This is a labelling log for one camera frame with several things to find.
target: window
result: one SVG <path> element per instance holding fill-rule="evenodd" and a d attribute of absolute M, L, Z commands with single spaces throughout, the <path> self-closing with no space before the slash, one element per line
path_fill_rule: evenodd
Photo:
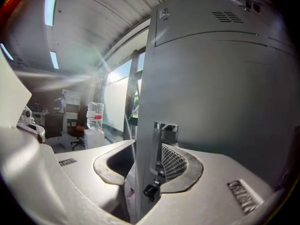
<path fill-rule="evenodd" d="M 128 78 L 105 86 L 103 122 L 123 132 Z"/>
<path fill-rule="evenodd" d="M 119 81 L 123 79 L 124 77 L 129 76 L 130 72 L 130 66 L 131 66 L 131 60 L 128 62 L 125 62 L 121 66 L 119 66 L 117 69 L 113 70 L 108 76 L 107 76 L 107 83 L 106 84 L 111 84 L 116 81 Z"/>
<path fill-rule="evenodd" d="M 137 64 L 137 71 L 140 71 L 144 67 L 144 59 L 145 59 L 145 53 L 143 52 L 139 56 L 139 63 Z"/>

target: water bottle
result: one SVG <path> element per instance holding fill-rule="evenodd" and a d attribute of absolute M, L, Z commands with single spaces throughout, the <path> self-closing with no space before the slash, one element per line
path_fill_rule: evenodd
<path fill-rule="evenodd" d="M 103 103 L 89 103 L 88 111 L 86 113 L 89 129 L 100 130 L 102 128 L 103 109 Z"/>

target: gray metal panel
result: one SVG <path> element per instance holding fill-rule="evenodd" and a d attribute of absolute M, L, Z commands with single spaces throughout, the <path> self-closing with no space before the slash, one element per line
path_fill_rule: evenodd
<path fill-rule="evenodd" d="M 234 223 L 232 223 L 232 225 L 263 224 L 266 221 L 266 218 L 270 218 L 272 215 L 274 215 L 274 208 L 280 205 L 280 200 L 284 196 L 284 193 L 284 189 L 275 192 L 248 216 L 244 216 L 242 219 L 235 221 Z"/>
<path fill-rule="evenodd" d="M 243 179 L 262 200 L 267 200 L 274 192 L 268 184 L 227 156 L 184 151 L 201 161 L 203 174 L 186 192 L 162 194 L 154 207 L 145 198 L 142 213 L 145 215 L 152 209 L 140 221 L 141 224 L 228 225 L 239 219 L 248 222 L 256 219 L 255 216 L 246 218 L 249 215 L 245 216 L 227 183 L 237 178 Z M 268 207 L 268 204 L 262 205 L 260 219 L 265 217 L 264 209 Z"/>
<path fill-rule="evenodd" d="M 285 101 L 297 102 L 275 49 L 195 35 L 157 47 L 154 59 L 137 144 L 151 140 L 156 120 L 176 123 L 185 148 L 226 154 L 275 185 L 296 125 Z"/>
<path fill-rule="evenodd" d="M 68 224 L 37 139 L 17 128 L 1 127 L 0 143 L 1 177 L 26 214 L 37 224 Z"/>
<path fill-rule="evenodd" d="M 170 12 L 167 20 L 159 18 L 164 8 Z M 220 21 L 213 12 L 233 12 L 243 23 Z M 254 13 L 229 0 L 172 0 L 158 5 L 156 46 L 196 33 L 228 30 L 256 34 L 267 30 L 267 26 Z"/>
<path fill-rule="evenodd" d="M 151 15 L 151 22 L 152 25 L 149 27 L 149 33 L 148 33 L 148 39 L 147 39 L 147 46 L 146 46 L 146 53 L 145 53 L 145 59 L 144 59 L 144 67 L 143 67 L 143 73 L 150 69 L 151 73 L 151 66 L 154 60 L 154 49 L 155 49 L 155 34 L 156 34 L 156 19 L 157 19 L 157 8 L 153 9 L 152 15 Z M 143 89 L 144 86 L 144 80 L 142 78 L 142 85 L 141 85 L 141 90 Z M 150 156 L 147 155 L 147 152 L 149 152 L 149 148 L 151 147 L 152 139 L 153 139 L 153 134 L 150 132 L 148 133 L 148 140 L 147 138 L 142 140 L 143 137 L 137 138 L 137 144 L 139 145 L 136 146 L 136 164 L 135 166 L 135 217 L 136 220 L 138 221 L 141 218 L 141 209 L 142 209 L 142 198 L 143 198 L 143 189 L 144 189 L 144 172 L 145 168 L 147 166 L 147 171 L 149 172 L 150 169 Z"/>
<path fill-rule="evenodd" d="M 282 61 L 282 69 L 284 69 L 285 71 L 285 73 L 283 73 L 283 75 L 285 76 L 285 80 L 289 84 L 286 93 L 290 95 L 290 99 L 287 100 L 286 103 L 289 105 L 289 109 L 294 111 L 292 118 L 295 119 L 295 122 L 297 122 L 299 121 L 300 118 L 299 60 L 297 60 L 294 56 L 282 50 L 276 49 L 276 52 Z"/>
<path fill-rule="evenodd" d="M 103 182 L 95 173 L 93 164 L 99 156 L 132 142 L 134 140 L 116 142 L 94 149 L 57 153 L 55 156 L 59 161 L 74 158 L 77 162 L 61 167 L 63 172 L 89 200 L 105 211 L 111 212 L 119 204 L 117 201 L 119 186 L 110 186 Z"/>
<path fill-rule="evenodd" d="M 91 150 L 105 150 L 105 147 L 100 147 L 100 148 L 95 148 Z M 93 157 L 93 155 L 87 154 L 89 150 L 84 150 L 80 151 L 83 153 L 79 152 L 70 152 L 70 153 L 65 153 L 66 155 L 77 153 L 79 157 L 82 157 L 83 160 L 84 157 L 86 158 L 85 165 L 86 167 L 87 163 L 90 162 L 90 168 L 92 169 L 92 163 L 93 160 L 87 159 L 86 155 L 88 157 Z M 80 175 L 81 174 L 75 174 L 77 170 L 72 170 L 68 169 L 68 166 L 63 166 L 61 167 L 60 164 L 58 163 L 55 154 L 53 153 L 53 150 L 50 146 L 42 144 L 40 146 L 40 152 L 43 156 L 44 163 L 46 166 L 46 171 L 49 173 L 49 177 L 52 182 L 52 186 L 56 190 L 57 194 L 59 195 L 64 209 L 67 212 L 67 223 L 68 224 L 74 224 L 74 225 L 85 225 L 85 224 L 114 224 L 114 225 L 123 225 L 127 224 L 124 221 L 121 221 L 117 219 L 116 217 L 112 216 L 108 212 L 102 210 L 101 208 L 98 207 L 98 204 L 95 204 L 93 200 L 90 200 L 89 197 L 87 197 L 84 193 L 84 189 L 82 189 L 83 184 L 85 183 L 86 180 L 81 179 Z M 79 160 L 77 160 L 77 163 L 73 163 L 70 166 L 76 166 L 76 164 L 79 164 Z M 70 175 L 71 171 L 73 173 L 72 177 L 68 177 L 66 175 L 66 172 L 68 176 Z M 105 191 L 107 194 L 105 195 L 105 200 L 109 197 L 109 195 L 112 195 L 111 198 L 114 198 L 115 196 L 115 188 L 111 187 L 110 185 L 105 184 L 96 174 L 95 176 L 98 178 L 98 181 L 93 184 L 95 186 L 101 184 L 98 187 L 98 192 L 99 191 Z"/>

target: mesh grille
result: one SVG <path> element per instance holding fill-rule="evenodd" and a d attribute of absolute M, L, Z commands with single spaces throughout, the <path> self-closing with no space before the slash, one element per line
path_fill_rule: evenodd
<path fill-rule="evenodd" d="M 187 161 L 182 156 L 163 144 L 161 162 L 165 170 L 165 180 L 167 182 L 182 175 L 188 167 Z"/>
<path fill-rule="evenodd" d="M 212 14 L 223 23 L 243 23 L 233 12 L 212 12 Z"/>

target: ceiling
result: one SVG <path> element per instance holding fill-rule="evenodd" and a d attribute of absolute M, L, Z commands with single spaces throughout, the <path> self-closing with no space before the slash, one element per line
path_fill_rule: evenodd
<path fill-rule="evenodd" d="M 124 38 L 130 32 L 140 32 L 139 24 L 164 1 L 57 0 L 54 25 L 48 27 L 44 24 L 45 0 L 22 0 L 7 22 L 1 42 L 14 57 L 10 62 L 14 68 L 54 72 L 49 54 L 54 51 L 60 68 L 56 72 L 88 74 L 102 58 L 114 67 L 134 49 L 145 46 L 147 33 L 135 35 L 137 42 Z M 112 59 L 121 46 L 123 53 Z"/>

